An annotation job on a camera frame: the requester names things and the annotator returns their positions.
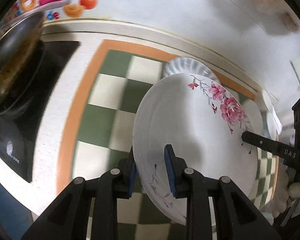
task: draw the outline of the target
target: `floral plate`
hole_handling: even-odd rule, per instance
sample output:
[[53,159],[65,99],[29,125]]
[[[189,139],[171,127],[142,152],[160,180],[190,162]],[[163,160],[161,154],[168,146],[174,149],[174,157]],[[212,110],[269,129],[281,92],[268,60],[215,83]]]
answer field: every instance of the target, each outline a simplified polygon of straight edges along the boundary
[[[163,149],[204,176],[229,176],[248,196],[255,181],[257,148],[241,140],[252,131],[248,116],[235,98],[213,80],[179,73],[163,78],[146,93],[133,127],[133,152],[142,185],[166,216],[186,223],[186,199],[170,193]],[[210,201],[212,224],[214,210]]]

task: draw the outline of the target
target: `white wall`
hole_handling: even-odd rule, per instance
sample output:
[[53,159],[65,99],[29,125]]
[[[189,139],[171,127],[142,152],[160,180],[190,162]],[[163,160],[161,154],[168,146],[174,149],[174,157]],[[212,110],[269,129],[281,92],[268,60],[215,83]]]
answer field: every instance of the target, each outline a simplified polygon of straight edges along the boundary
[[[67,18],[61,8],[61,19]],[[242,68],[279,100],[279,111],[300,96],[290,61],[300,56],[300,30],[290,32],[276,2],[270,15],[257,11],[256,0],[98,0],[82,18],[101,18],[150,26],[205,46]]]

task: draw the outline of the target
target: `green tile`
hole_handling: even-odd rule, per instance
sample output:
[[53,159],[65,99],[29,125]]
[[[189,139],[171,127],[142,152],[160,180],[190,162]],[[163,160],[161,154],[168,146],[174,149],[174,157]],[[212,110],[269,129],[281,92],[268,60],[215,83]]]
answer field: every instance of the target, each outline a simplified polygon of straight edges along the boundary
[[142,184],[139,175],[137,174],[136,180],[134,182],[133,192],[141,192]]
[[269,183],[269,188],[273,187],[273,183],[274,183],[274,174],[270,175],[270,183]]
[[167,240],[184,240],[186,239],[186,226],[180,224],[171,224]]
[[263,190],[265,188],[265,181],[266,181],[266,178],[259,179],[257,196],[260,196],[261,194],[263,194]]
[[143,195],[139,224],[166,224],[170,223],[170,219],[166,217],[157,207],[152,203],[148,195]]
[[108,147],[115,110],[86,105],[77,139],[82,142]]
[[266,204],[268,192],[265,192],[262,194],[261,202],[260,202],[260,208],[262,208]]
[[137,225],[118,223],[119,240],[134,240]]
[[267,152],[264,150],[261,150],[261,159],[266,159],[267,158]]
[[125,77],[131,57],[131,54],[127,52],[109,50],[99,73],[117,77]]
[[123,158],[128,158],[129,153],[111,150],[108,162],[108,170],[114,169],[117,167],[119,161]]
[[123,93],[120,110],[136,113],[141,100],[150,87],[152,87],[152,84],[128,79]]
[[161,70],[160,79],[164,78],[163,72],[164,72],[165,66],[166,66],[167,64],[169,64],[169,62],[164,62],[164,63],[162,63],[162,70]]
[[271,173],[271,164],[272,164],[272,158],[268,159],[267,161],[267,175],[269,175]]
[[260,165],[261,165],[261,160],[258,160],[258,168],[257,168],[256,179],[259,179],[259,176],[260,176]]
[[241,104],[241,105],[242,105],[242,103],[243,103],[244,101],[246,101],[246,100],[249,99],[247,96],[241,94],[240,92],[237,91],[237,93],[238,93],[238,95],[239,95],[239,100],[240,100],[240,104]]

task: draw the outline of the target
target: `frying pan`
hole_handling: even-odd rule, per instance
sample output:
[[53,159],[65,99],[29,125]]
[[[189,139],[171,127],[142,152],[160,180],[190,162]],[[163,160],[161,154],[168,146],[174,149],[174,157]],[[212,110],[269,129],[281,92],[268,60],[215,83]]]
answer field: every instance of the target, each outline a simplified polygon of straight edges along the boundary
[[36,12],[18,22],[0,39],[0,104],[34,52],[42,24],[43,12]]

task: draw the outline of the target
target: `wall baseboard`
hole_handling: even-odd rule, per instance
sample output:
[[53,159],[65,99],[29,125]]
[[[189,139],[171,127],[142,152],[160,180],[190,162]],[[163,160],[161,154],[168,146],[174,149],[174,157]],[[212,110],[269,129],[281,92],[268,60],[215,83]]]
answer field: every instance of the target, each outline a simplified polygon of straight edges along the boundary
[[79,19],[45,23],[42,34],[64,32],[107,33],[155,42],[190,54],[206,63],[212,70],[228,76],[256,95],[262,90],[261,85],[253,81],[245,71],[216,52],[154,28],[120,21]]

